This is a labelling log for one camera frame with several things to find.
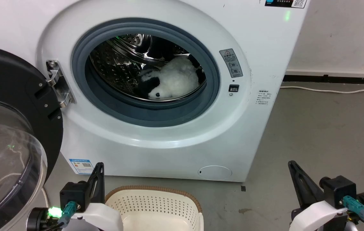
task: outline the black baseboard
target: black baseboard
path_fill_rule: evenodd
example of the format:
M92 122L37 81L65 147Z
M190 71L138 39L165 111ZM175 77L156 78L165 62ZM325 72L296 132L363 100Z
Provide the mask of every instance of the black baseboard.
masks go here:
M364 84L364 78L334 77L334 76L309 76L309 75L284 75L283 82L314 82L314 83L349 83Z

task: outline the white washing machine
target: white washing machine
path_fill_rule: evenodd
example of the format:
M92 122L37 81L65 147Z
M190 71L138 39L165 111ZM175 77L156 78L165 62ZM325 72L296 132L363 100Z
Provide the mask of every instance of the white washing machine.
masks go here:
M243 182L308 5L2 1L0 108L26 121L48 170L60 151L77 174L101 161L106 175ZM199 63L196 89L138 93L145 68L178 56Z

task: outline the qr code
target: qr code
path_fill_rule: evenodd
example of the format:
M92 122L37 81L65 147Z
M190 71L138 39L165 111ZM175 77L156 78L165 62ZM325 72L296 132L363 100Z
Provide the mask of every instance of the qr code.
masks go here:
M306 5L306 0L293 0L292 7L304 8Z

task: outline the metal hinge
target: metal hinge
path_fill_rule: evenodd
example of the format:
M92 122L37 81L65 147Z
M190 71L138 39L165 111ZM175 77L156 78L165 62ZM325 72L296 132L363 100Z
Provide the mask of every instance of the metal hinge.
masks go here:
M75 103L72 92L65 80L62 69L57 60L47 60L48 77L46 81L53 88L61 108L69 103Z

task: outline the green led light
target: green led light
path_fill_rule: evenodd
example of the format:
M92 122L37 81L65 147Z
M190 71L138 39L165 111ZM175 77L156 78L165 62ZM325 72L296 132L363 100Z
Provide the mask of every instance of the green led light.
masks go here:
M286 11L286 14L284 15L284 20L285 21L289 21L289 19L290 19L290 10L288 10L288 11Z
M54 218L60 218L62 216L62 210L58 207L52 207L48 209L48 215Z

